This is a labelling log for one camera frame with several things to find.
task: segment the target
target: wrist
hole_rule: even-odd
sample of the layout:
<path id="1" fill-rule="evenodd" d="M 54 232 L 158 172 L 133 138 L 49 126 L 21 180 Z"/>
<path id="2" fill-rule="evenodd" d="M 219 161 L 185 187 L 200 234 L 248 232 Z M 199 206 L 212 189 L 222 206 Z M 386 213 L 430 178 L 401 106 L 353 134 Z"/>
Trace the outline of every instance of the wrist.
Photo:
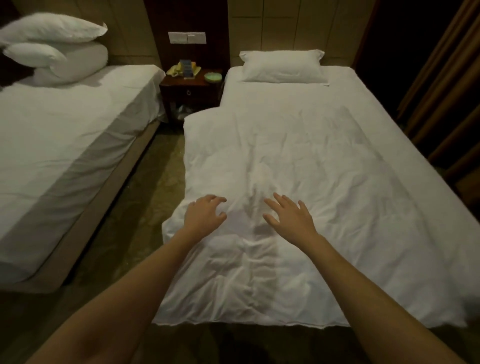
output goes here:
<path id="1" fill-rule="evenodd" d="M 185 227 L 179 229 L 173 238 L 176 238 L 176 240 L 185 244 L 190 249 L 198 244 L 198 242 L 201 240 L 201 238 L 198 237 L 198 234 L 192 230 L 186 229 Z"/>
<path id="2" fill-rule="evenodd" d="M 315 254 L 315 251 L 325 250 L 328 249 L 328 247 L 331 247 L 330 243 L 318 233 L 305 237 L 305 239 L 302 240 L 302 244 L 299 246 L 300 250 L 309 257 L 312 254 Z"/>

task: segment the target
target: curtain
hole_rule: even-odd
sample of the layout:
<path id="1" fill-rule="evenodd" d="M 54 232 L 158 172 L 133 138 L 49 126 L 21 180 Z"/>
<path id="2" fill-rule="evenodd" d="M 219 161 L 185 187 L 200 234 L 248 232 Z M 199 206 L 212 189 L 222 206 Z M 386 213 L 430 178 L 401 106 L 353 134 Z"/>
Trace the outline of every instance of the curtain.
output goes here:
<path id="1" fill-rule="evenodd" d="M 480 218 L 480 0 L 464 0 L 398 111 L 405 134 Z"/>

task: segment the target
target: pillow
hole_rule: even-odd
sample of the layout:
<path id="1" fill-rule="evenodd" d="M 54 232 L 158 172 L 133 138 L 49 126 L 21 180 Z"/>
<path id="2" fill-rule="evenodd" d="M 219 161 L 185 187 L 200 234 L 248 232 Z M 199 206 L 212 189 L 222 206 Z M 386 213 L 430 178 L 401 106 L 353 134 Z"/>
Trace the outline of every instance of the pillow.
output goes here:
<path id="1" fill-rule="evenodd" d="M 48 44 L 17 43 L 8 46 L 3 54 L 15 62 L 28 67 L 49 67 L 55 62 L 65 61 L 65 56 Z"/>
<path id="2" fill-rule="evenodd" d="M 0 29 L 0 45 L 34 42 L 89 42 L 107 32 L 107 26 L 73 16 L 38 12 Z"/>
<path id="3" fill-rule="evenodd" d="M 55 86 L 83 80 L 104 68 L 108 61 L 108 51 L 96 42 L 83 44 L 55 44 L 51 46 L 64 54 L 66 60 L 48 68 L 37 68 L 33 81 L 37 86 Z"/>
<path id="4" fill-rule="evenodd" d="M 242 51 L 245 82 L 328 84 L 320 67 L 324 52 L 314 50 Z"/>

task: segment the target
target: hand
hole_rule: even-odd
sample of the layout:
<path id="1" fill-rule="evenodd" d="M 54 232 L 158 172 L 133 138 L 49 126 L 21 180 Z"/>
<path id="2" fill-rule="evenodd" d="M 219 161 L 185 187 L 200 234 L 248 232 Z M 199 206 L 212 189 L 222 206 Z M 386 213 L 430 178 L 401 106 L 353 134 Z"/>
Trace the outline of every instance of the hand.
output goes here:
<path id="1" fill-rule="evenodd" d="M 198 242 L 210 235 L 227 219 L 225 212 L 218 216 L 216 214 L 216 207 L 226 201 L 224 197 L 208 194 L 191 202 L 185 213 L 184 230 Z"/>
<path id="2" fill-rule="evenodd" d="M 272 215 L 264 214 L 265 221 L 282 238 L 305 251 L 306 245 L 320 236 L 307 207 L 302 201 L 299 201 L 299 208 L 285 195 L 273 194 L 273 196 L 277 202 L 269 198 L 264 201 L 278 214 L 280 221 L 277 221 Z"/>

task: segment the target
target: wall panel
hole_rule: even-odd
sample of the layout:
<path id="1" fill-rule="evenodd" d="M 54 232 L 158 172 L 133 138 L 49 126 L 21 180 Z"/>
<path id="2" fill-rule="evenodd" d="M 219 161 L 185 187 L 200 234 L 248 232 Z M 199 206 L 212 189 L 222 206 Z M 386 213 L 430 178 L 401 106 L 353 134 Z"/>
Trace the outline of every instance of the wall panel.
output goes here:
<path id="1" fill-rule="evenodd" d="M 143 0 L 13 0 L 23 15 L 56 12 L 104 22 L 107 33 L 98 39 L 108 48 L 111 64 L 160 66 Z"/>
<path id="2" fill-rule="evenodd" d="M 350 66 L 375 0 L 228 0 L 230 57 L 241 50 L 322 49 Z"/>

